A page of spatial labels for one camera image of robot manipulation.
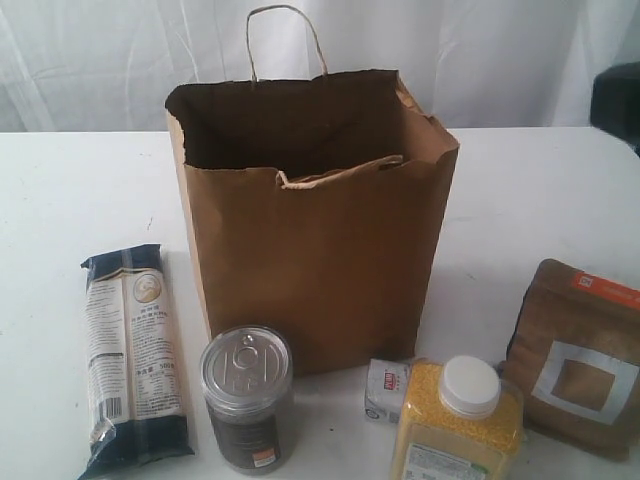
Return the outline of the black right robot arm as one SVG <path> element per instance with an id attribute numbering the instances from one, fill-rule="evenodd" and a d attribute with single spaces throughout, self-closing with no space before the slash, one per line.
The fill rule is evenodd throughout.
<path id="1" fill-rule="evenodd" d="M 616 65 L 593 82 L 589 121 L 592 126 L 626 142 L 639 155 L 640 67 Z"/>

